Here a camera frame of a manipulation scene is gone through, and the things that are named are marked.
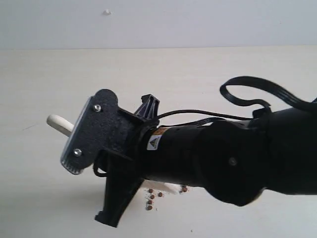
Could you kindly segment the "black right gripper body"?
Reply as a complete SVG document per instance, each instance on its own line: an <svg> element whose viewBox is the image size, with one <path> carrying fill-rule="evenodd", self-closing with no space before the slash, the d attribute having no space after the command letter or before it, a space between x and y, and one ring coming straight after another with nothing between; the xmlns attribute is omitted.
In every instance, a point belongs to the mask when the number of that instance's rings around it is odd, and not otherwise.
<svg viewBox="0 0 317 238"><path fill-rule="evenodd" d="M96 221L117 227L127 206L141 187L143 178L138 169L137 146L145 132L158 124L159 100L144 95L135 113L118 106L118 100L110 99L102 105L105 116L98 120L103 146L94 161L94 173L106 177L104 207Z"/></svg>

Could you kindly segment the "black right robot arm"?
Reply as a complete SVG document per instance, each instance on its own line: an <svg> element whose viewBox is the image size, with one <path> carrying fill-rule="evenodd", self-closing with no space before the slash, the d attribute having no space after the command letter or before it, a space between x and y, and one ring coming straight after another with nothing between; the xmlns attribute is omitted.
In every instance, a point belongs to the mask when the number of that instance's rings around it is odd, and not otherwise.
<svg viewBox="0 0 317 238"><path fill-rule="evenodd" d="M106 177L104 207L95 219L116 227L144 180L202 187L214 198L245 206L268 189L317 192L317 117L297 109L250 121L142 126L117 138L96 159Z"/></svg>

